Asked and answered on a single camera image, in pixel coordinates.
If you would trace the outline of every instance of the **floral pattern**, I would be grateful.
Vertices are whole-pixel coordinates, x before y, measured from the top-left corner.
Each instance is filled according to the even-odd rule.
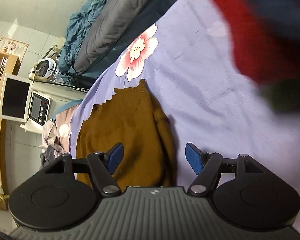
[[[115,70],[118,77],[122,77],[128,70],[128,81],[141,75],[145,60],[154,52],[158,46],[158,39],[152,38],[157,31],[157,26],[153,24],[138,36],[121,56]]]

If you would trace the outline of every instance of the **ribbed gray panel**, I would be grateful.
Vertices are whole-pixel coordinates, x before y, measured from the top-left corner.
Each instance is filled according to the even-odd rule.
[[[84,223],[62,232],[40,233],[17,228],[19,240],[299,240],[292,228],[248,232],[218,217],[204,198],[183,188],[129,187],[116,198],[104,199]]]

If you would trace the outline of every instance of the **white machine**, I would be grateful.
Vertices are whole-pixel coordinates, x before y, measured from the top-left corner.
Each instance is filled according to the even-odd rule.
[[[57,60],[54,58],[43,58],[36,63],[29,74],[30,80],[47,81],[57,73]]]
[[[42,134],[42,126],[67,102],[83,99],[85,92],[52,82],[38,82],[5,74],[0,118],[23,122],[26,131]]]

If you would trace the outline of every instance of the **screen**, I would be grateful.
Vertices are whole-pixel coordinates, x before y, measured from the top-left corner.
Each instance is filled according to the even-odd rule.
[[[4,89],[2,114],[16,118],[24,118],[30,84],[7,78]]]
[[[32,108],[31,108],[31,117],[38,120],[39,118],[39,112],[40,112],[40,106],[41,106],[41,99],[37,97],[33,97],[32,100]]]
[[[37,68],[36,68],[36,70],[39,70],[39,76],[43,77],[46,74],[46,72],[48,70],[48,67],[49,67],[49,61],[48,60],[41,61],[37,65]]]

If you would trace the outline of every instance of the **round black pad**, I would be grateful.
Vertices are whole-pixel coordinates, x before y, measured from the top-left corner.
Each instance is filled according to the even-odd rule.
[[[291,225],[300,210],[300,197],[292,187],[262,174],[222,184],[213,195],[213,203],[221,217],[248,230]]]
[[[60,187],[44,187],[36,190],[31,197],[32,202],[38,207],[51,208],[64,204],[69,198],[69,193]]]
[[[53,173],[35,174],[11,194],[9,201],[17,224],[43,231],[78,224],[95,205],[91,187],[73,177]]]

